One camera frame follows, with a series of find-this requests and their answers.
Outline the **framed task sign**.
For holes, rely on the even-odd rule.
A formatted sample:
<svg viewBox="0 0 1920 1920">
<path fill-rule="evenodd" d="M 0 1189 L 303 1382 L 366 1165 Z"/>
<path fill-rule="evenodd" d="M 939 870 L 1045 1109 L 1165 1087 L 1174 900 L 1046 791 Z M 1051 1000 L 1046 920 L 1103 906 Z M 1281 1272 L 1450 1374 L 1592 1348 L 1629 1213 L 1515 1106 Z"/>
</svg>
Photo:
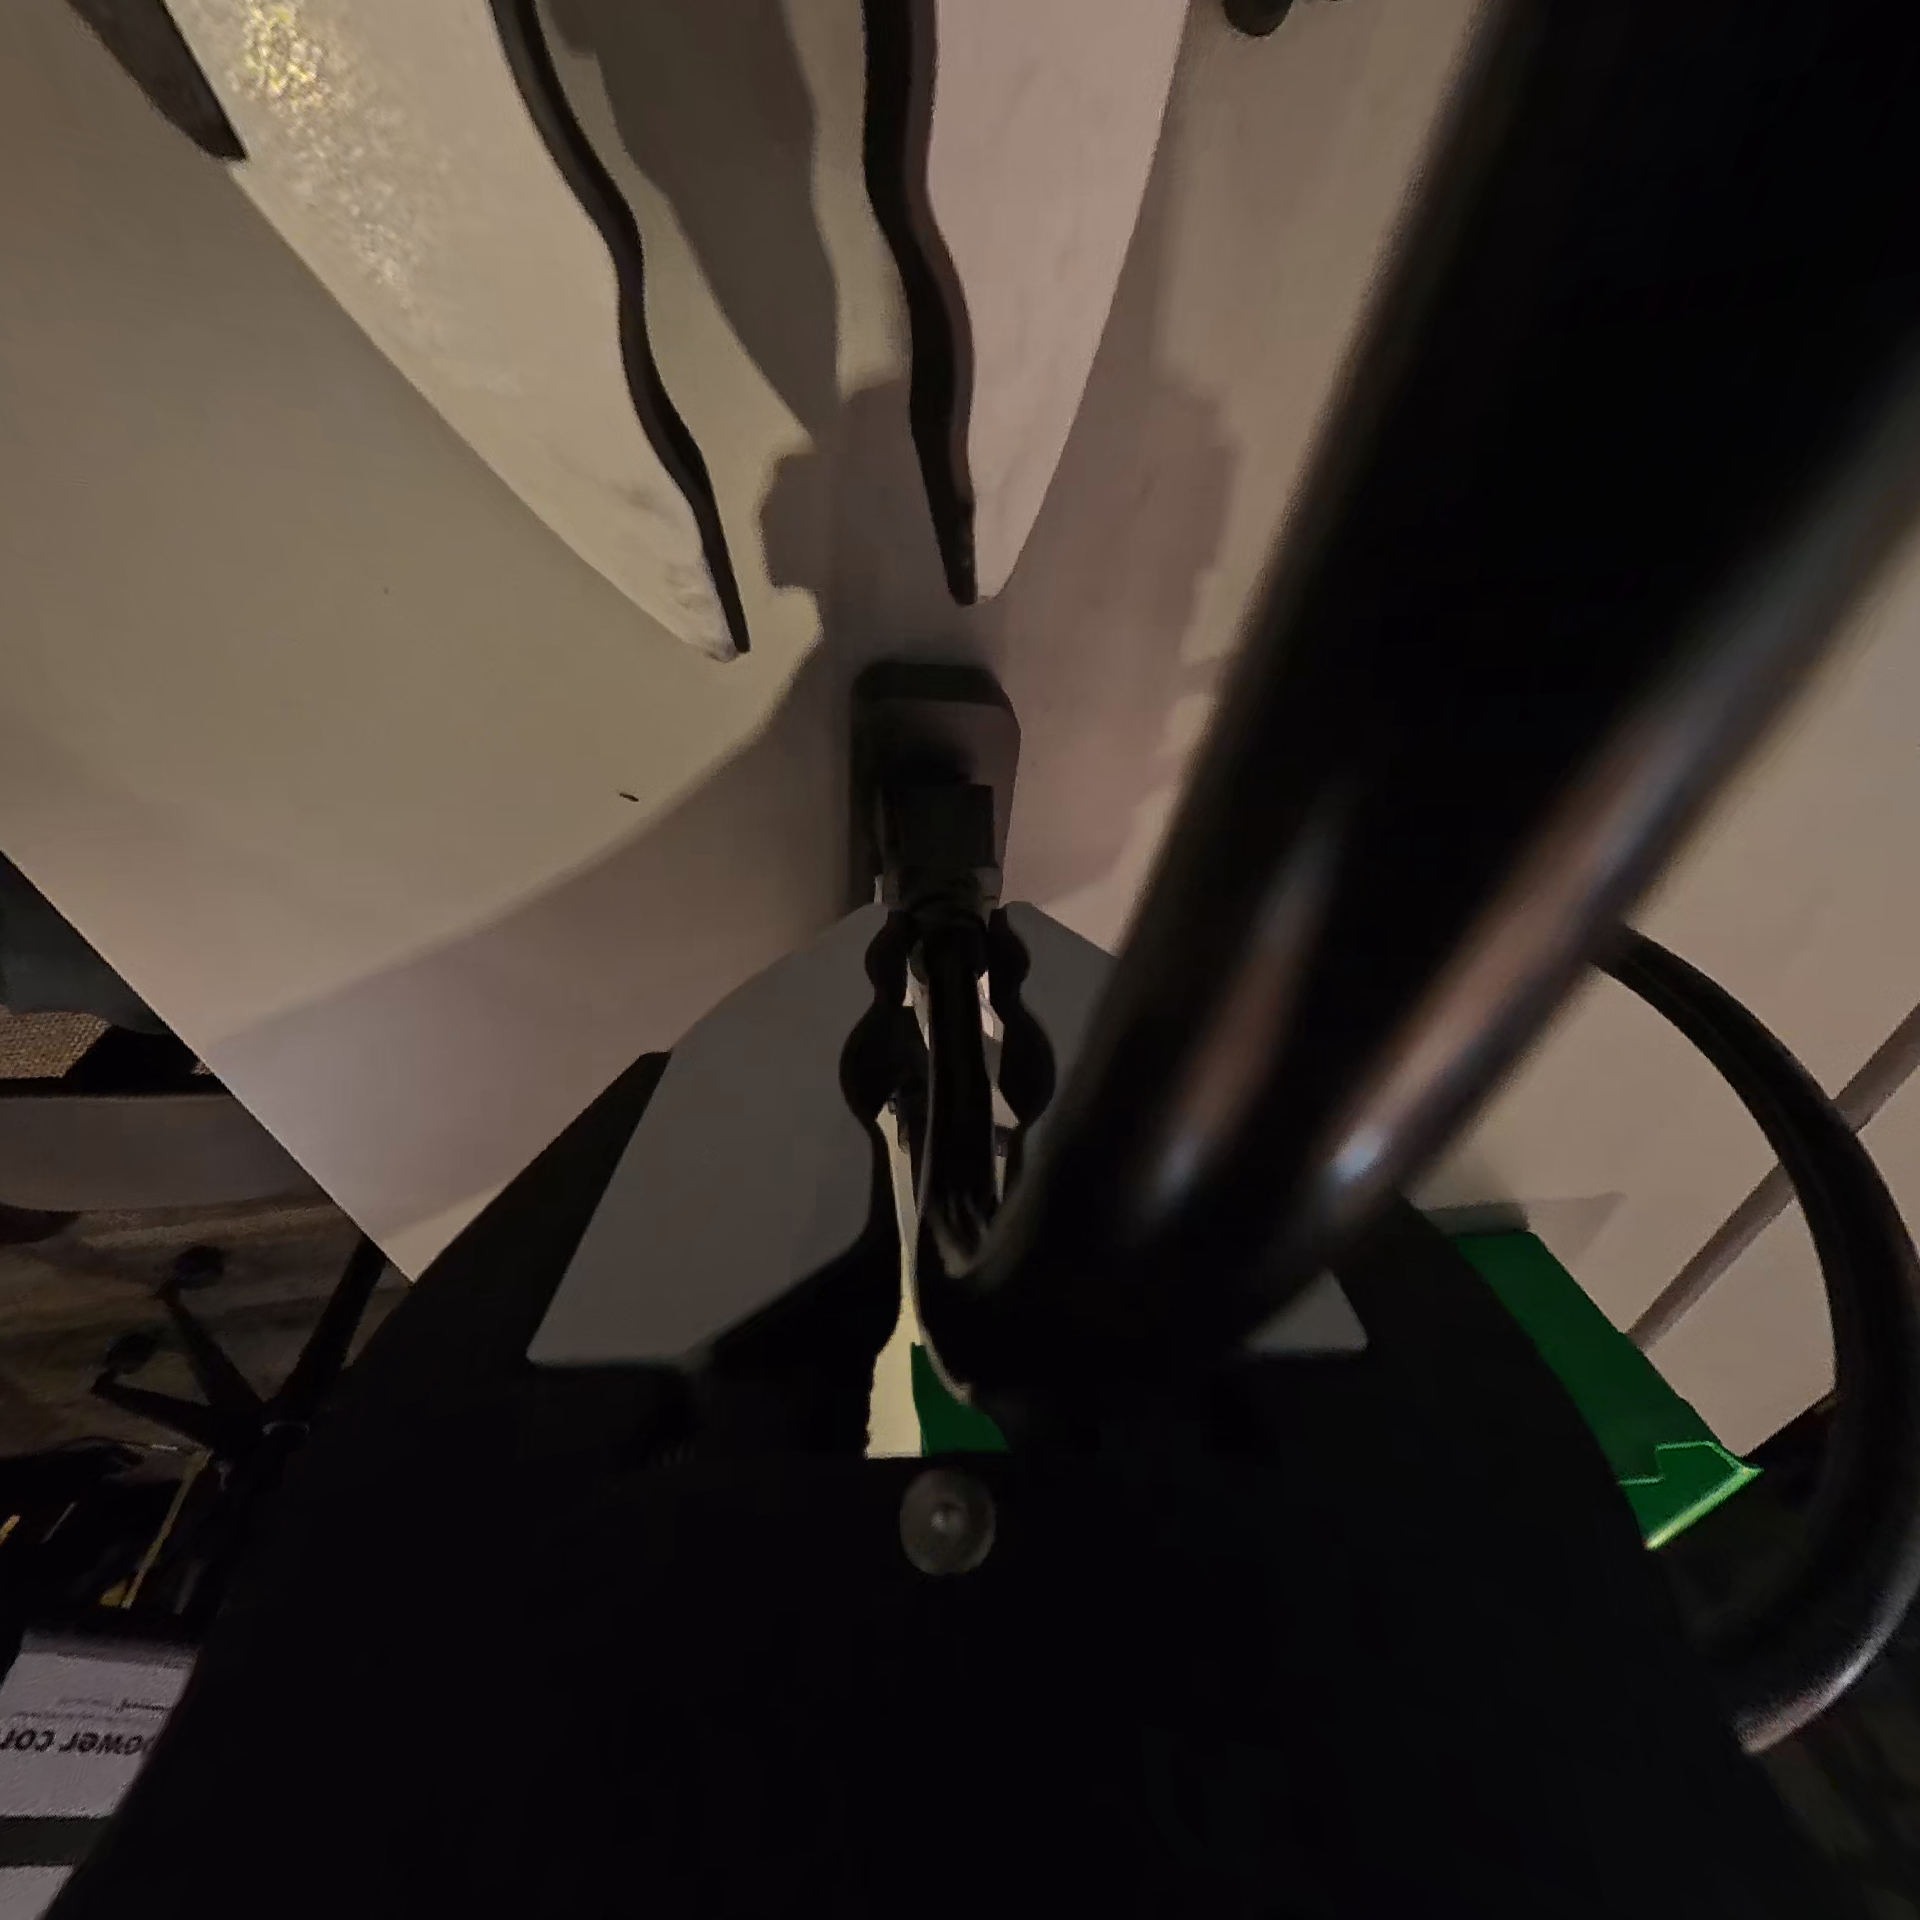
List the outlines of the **framed task sign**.
<svg viewBox="0 0 1920 1920">
<path fill-rule="evenodd" d="M 189 1648 L 29 1634 L 1 1682 L 1 1818 L 106 1818 L 193 1668 Z"/>
</svg>

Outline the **black power strip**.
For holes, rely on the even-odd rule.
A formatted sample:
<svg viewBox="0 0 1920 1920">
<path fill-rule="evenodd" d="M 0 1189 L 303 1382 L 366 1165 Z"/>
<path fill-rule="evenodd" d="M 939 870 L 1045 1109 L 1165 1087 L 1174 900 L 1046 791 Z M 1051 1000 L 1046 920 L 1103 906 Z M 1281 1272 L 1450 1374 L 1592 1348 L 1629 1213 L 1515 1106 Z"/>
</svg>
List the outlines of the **black power strip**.
<svg viewBox="0 0 1920 1920">
<path fill-rule="evenodd" d="M 850 885 L 926 931 L 1000 900 L 1022 730 L 974 663 L 879 660 L 850 690 Z"/>
</svg>

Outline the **green plastic bin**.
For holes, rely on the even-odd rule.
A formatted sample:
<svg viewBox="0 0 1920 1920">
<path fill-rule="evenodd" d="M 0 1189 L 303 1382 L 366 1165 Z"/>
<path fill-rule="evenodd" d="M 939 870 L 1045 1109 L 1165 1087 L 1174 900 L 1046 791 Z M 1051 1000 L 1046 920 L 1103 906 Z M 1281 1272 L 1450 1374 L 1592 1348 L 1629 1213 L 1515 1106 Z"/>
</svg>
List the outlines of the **green plastic bin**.
<svg viewBox="0 0 1920 1920">
<path fill-rule="evenodd" d="M 1505 1229 L 1453 1232 L 1446 1244 L 1479 1272 L 1570 1394 L 1632 1507 L 1646 1547 L 1669 1544 L 1761 1479 L 1761 1467 L 1715 1438 L 1544 1242 Z M 1352 1303 L 1331 1278 L 1313 1282 L 1255 1340 L 1255 1352 L 1281 1357 L 1350 1357 L 1361 1347 Z M 926 1348 L 914 1341 L 906 1352 L 919 1451 L 1005 1451 L 993 1422 L 949 1390 Z"/>
</svg>

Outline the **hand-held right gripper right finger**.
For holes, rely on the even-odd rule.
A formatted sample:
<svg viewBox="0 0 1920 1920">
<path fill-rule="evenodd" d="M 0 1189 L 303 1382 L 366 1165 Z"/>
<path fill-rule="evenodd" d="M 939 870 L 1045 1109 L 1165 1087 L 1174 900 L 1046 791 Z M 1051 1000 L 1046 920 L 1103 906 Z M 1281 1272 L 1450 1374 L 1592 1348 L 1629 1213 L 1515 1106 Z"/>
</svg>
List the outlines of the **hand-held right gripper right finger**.
<svg viewBox="0 0 1920 1920">
<path fill-rule="evenodd" d="M 1023 948 L 1022 1008 L 1038 1021 L 1053 1087 L 1038 1118 L 1022 1123 L 1022 1168 L 1031 1170 L 1049 1125 L 1065 1106 L 1071 1067 L 1110 980 L 1115 959 L 1032 902 L 1007 902 L 1007 925 Z M 1367 1333 L 1342 1284 L 1326 1271 L 1240 1343 L 1242 1352 L 1365 1352 Z"/>
</svg>

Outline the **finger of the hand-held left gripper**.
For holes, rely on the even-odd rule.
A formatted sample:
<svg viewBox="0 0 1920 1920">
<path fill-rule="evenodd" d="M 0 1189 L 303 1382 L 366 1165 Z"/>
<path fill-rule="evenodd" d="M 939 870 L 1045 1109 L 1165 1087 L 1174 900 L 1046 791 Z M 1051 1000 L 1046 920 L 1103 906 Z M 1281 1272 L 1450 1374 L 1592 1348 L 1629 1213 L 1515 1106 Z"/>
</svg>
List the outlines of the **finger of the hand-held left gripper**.
<svg viewBox="0 0 1920 1920">
<path fill-rule="evenodd" d="M 862 168 L 951 598 L 1007 584 L 1065 454 L 1161 144 L 1179 2 L 862 4 Z"/>
<path fill-rule="evenodd" d="M 237 183 L 565 547 L 710 660 L 749 652 L 703 454 L 645 315 L 631 200 L 538 4 L 183 2 Z"/>
</svg>

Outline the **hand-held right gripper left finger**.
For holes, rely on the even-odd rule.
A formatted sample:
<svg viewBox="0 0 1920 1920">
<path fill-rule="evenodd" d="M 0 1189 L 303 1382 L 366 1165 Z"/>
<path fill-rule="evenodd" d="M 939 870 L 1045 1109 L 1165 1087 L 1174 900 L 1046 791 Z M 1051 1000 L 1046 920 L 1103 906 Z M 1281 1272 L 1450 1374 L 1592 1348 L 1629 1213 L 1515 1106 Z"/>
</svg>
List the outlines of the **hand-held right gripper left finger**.
<svg viewBox="0 0 1920 1920">
<path fill-rule="evenodd" d="M 877 1229 L 897 1303 L 887 1152 L 855 1115 L 842 1050 L 872 1006 L 879 902 L 720 998 L 672 1050 L 544 1310 L 527 1357 L 682 1360 Z"/>
</svg>

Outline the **black chair base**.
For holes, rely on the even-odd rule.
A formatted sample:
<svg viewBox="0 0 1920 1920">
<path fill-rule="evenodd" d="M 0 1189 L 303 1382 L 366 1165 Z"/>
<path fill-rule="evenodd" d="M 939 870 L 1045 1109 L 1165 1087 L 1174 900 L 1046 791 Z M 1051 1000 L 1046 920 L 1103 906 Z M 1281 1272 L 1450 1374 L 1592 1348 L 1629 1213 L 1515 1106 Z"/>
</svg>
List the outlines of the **black chair base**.
<svg viewBox="0 0 1920 1920">
<path fill-rule="evenodd" d="M 345 1375 L 352 1343 L 390 1264 L 369 1237 L 360 1237 L 305 1333 L 291 1371 L 269 1394 L 229 1355 L 197 1316 L 184 1294 L 224 1272 L 224 1254 L 191 1244 L 168 1264 L 154 1288 L 166 1325 L 184 1357 L 198 1397 L 179 1399 L 129 1382 L 136 1366 L 160 1350 L 154 1333 L 127 1333 L 110 1343 L 89 1394 L 112 1407 L 154 1423 L 208 1455 L 224 1483 L 254 1494 L 277 1479 L 299 1451 L 336 1382 Z"/>
</svg>

